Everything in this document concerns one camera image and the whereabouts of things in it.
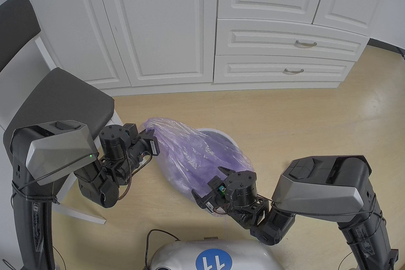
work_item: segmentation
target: drawer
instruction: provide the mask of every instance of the drawer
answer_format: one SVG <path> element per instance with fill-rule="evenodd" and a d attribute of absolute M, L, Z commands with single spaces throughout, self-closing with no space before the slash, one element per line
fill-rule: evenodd
<path fill-rule="evenodd" d="M 368 41 L 364 35 L 313 24 L 218 19 L 216 55 L 286 55 L 357 61 Z"/>
<path fill-rule="evenodd" d="M 343 81 L 351 61 L 277 55 L 215 57 L 214 83 Z"/>

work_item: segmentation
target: chair backrest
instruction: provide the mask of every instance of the chair backrest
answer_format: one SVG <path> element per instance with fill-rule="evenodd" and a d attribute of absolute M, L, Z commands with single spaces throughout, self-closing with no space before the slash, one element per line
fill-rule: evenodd
<path fill-rule="evenodd" d="M 0 72 L 40 31 L 29 0 L 7 0 L 0 5 Z"/>

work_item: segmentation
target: dark baseboard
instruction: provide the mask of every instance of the dark baseboard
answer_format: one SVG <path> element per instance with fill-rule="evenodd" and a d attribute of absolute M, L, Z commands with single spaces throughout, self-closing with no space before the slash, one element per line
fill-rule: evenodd
<path fill-rule="evenodd" d="M 374 46 L 374 47 L 378 47 L 380 49 L 389 50 L 391 52 L 401 54 L 402 57 L 405 59 L 405 57 L 404 57 L 405 50 L 402 49 L 401 47 L 397 47 L 397 46 L 394 46 L 394 45 L 391 45 L 391 44 L 388 44 L 388 43 L 384 43 L 384 42 L 382 42 L 380 40 L 375 40 L 373 38 L 370 38 L 367 45 L 371 45 L 371 46 Z"/>

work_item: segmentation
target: wooden floor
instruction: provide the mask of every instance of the wooden floor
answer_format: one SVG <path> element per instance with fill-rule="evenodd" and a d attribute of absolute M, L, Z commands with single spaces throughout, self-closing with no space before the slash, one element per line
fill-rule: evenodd
<path fill-rule="evenodd" d="M 194 128 L 228 133 L 252 161 L 258 191 L 266 197 L 271 197 L 293 159 L 365 155 L 391 247 L 400 251 L 395 268 L 404 264 L 405 61 L 399 54 L 368 46 L 337 89 L 138 95 L 116 97 L 115 109 L 124 123 L 140 125 L 149 117 L 170 117 Z M 152 228 L 182 240 L 252 238 L 231 218 L 213 217 L 183 198 L 153 162 L 134 176 L 129 194 L 113 208 L 86 200 L 77 185 L 63 202 L 107 219 L 105 225 L 96 225 L 53 214 L 54 245 L 68 270 L 141 270 L 146 234 Z M 154 233 L 150 255 L 170 241 Z M 287 270 L 336 270 L 350 252 L 336 223 L 301 216 L 271 249 Z M 352 256 L 341 269 L 351 267 L 356 267 Z"/>

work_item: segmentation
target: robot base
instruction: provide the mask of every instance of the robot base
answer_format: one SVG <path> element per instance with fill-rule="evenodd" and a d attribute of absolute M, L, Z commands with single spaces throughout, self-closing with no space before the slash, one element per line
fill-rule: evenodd
<path fill-rule="evenodd" d="M 255 240 L 176 241 L 154 255 L 151 270 L 284 270 L 270 248 Z"/>

